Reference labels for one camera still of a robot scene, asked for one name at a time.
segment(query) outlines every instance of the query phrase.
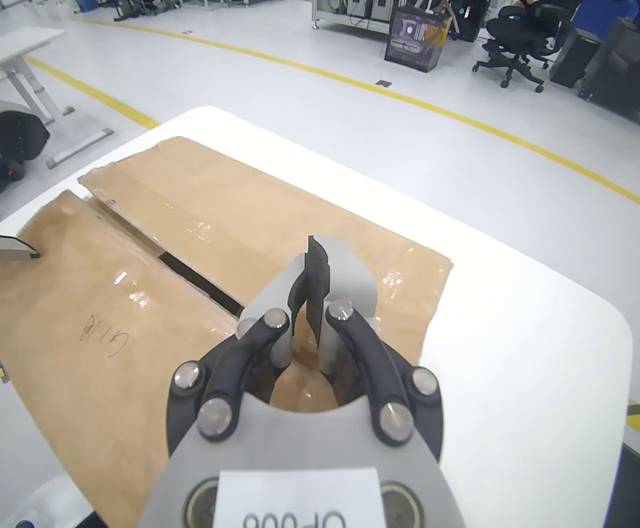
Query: cardboard box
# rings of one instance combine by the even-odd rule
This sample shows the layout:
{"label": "cardboard box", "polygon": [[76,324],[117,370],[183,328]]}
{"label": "cardboard box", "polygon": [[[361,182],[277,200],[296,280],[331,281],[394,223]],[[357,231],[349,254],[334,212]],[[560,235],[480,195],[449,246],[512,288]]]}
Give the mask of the cardboard box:
{"label": "cardboard box", "polygon": [[[347,241],[378,288],[379,334],[416,364],[451,262],[184,138],[92,171],[20,233],[41,253],[0,262],[0,360],[62,464],[109,526],[136,526],[166,465],[174,369],[236,320],[163,262],[248,303],[309,234]],[[304,316],[271,404],[335,407]]]}

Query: office chair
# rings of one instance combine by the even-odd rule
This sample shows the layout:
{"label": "office chair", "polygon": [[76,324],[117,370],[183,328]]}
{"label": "office chair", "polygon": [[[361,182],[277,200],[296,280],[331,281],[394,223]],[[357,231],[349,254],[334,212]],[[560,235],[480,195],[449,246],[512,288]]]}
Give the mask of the office chair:
{"label": "office chair", "polygon": [[[483,48],[489,54],[487,62],[478,61],[472,71],[483,68],[507,68],[501,88],[507,88],[516,70],[526,79],[537,84],[536,92],[544,90],[544,81],[534,77],[529,62],[531,58],[543,62],[548,68],[548,57],[560,51],[571,31],[571,19],[582,0],[539,0],[524,7],[507,6],[498,18],[489,20],[486,29],[493,37]],[[549,48],[547,39],[553,38]]]}

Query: floor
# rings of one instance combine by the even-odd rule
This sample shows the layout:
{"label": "floor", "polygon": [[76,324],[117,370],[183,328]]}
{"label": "floor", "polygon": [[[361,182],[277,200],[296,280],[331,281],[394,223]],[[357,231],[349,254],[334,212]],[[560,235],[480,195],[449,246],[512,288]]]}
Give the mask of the floor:
{"label": "floor", "polygon": [[[498,72],[470,71],[486,56],[479,42],[448,42],[429,74],[385,62],[381,36],[322,22],[313,31],[311,5],[301,0],[249,9],[185,6],[120,25],[109,24],[113,10],[75,15],[74,8],[70,0],[16,5],[0,12],[0,33],[21,25],[64,28],[32,56],[155,121],[218,106],[411,194],[607,299],[640,342],[639,204],[504,139],[517,136],[640,195],[637,123],[553,83],[538,94],[515,76],[500,89]],[[179,38],[186,32],[213,44]],[[57,137],[28,176],[0,194],[2,217],[145,130],[56,76],[34,71],[60,106],[77,109],[68,119],[79,134],[105,126],[116,133],[48,170],[44,159],[62,144],[52,127]],[[541,68],[536,74],[548,76]],[[340,76],[367,86],[391,82],[393,96]],[[18,101],[6,80],[0,99]],[[640,346],[635,349],[631,398],[640,401]],[[627,428],[625,440],[640,451],[640,433]]]}

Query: silver screw head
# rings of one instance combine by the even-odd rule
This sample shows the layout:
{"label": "silver screw head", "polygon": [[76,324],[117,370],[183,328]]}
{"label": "silver screw head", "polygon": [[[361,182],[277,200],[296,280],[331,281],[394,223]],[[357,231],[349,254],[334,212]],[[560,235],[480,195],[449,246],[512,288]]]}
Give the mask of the silver screw head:
{"label": "silver screw head", "polygon": [[387,528],[422,528],[424,515],[415,494],[405,485],[389,482],[380,486]]}
{"label": "silver screw head", "polygon": [[198,432],[205,438],[212,439],[224,433],[229,424],[233,411],[224,398],[211,398],[202,404],[196,425]]}
{"label": "silver screw head", "polygon": [[263,318],[269,328],[282,328],[287,324],[287,314],[282,308],[270,308],[264,313]]}
{"label": "silver screw head", "polygon": [[431,396],[438,389],[438,380],[433,375],[433,372],[424,367],[414,368],[411,379],[418,392],[425,396]]}
{"label": "silver screw head", "polygon": [[329,303],[329,315],[338,321],[346,321],[353,315],[353,305],[351,301],[337,299]]}
{"label": "silver screw head", "polygon": [[255,324],[256,320],[253,317],[247,317],[238,323],[238,327],[236,328],[236,337],[240,339],[244,334],[249,331]]}
{"label": "silver screw head", "polygon": [[411,411],[396,401],[387,403],[380,409],[380,427],[391,440],[405,443],[413,433]]}
{"label": "silver screw head", "polygon": [[180,388],[191,388],[200,377],[200,367],[195,361],[187,361],[173,373],[173,382]]}
{"label": "silver screw head", "polygon": [[211,528],[216,514],[218,479],[208,479],[198,484],[184,503],[186,526]]}

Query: computer tower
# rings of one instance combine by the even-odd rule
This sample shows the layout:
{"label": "computer tower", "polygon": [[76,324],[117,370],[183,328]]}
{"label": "computer tower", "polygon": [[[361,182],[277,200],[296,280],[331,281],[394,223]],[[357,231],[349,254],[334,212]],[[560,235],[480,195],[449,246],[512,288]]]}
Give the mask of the computer tower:
{"label": "computer tower", "polygon": [[373,20],[388,22],[391,19],[391,9],[393,6],[394,0],[373,0],[371,18]]}
{"label": "computer tower", "polygon": [[371,16],[372,5],[372,0],[348,0],[347,14],[350,17],[360,17],[361,19],[368,19]]}
{"label": "computer tower", "polygon": [[587,66],[599,47],[600,39],[596,35],[574,29],[551,66],[549,78],[554,83],[573,88],[584,77]]}
{"label": "computer tower", "polygon": [[410,5],[396,8],[389,23],[385,61],[421,72],[433,70],[450,25],[448,14],[421,12]]}
{"label": "computer tower", "polygon": [[489,0],[451,0],[449,4],[456,14],[460,28],[459,37],[467,42],[473,42],[478,36],[486,11],[489,9]]}

